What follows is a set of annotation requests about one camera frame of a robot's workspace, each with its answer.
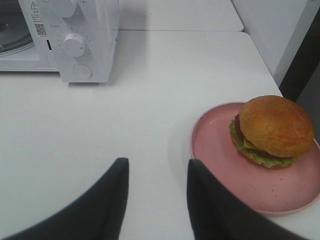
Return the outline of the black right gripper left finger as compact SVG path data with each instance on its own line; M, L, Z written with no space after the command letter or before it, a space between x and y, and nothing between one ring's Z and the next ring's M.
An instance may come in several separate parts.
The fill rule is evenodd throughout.
M83 195L10 240L117 240L127 208L129 160L117 158Z

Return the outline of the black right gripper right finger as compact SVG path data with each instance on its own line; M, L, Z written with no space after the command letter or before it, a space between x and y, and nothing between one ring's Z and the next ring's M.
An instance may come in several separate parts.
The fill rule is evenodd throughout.
M198 159L187 168L187 209L197 240L301 240L232 194Z

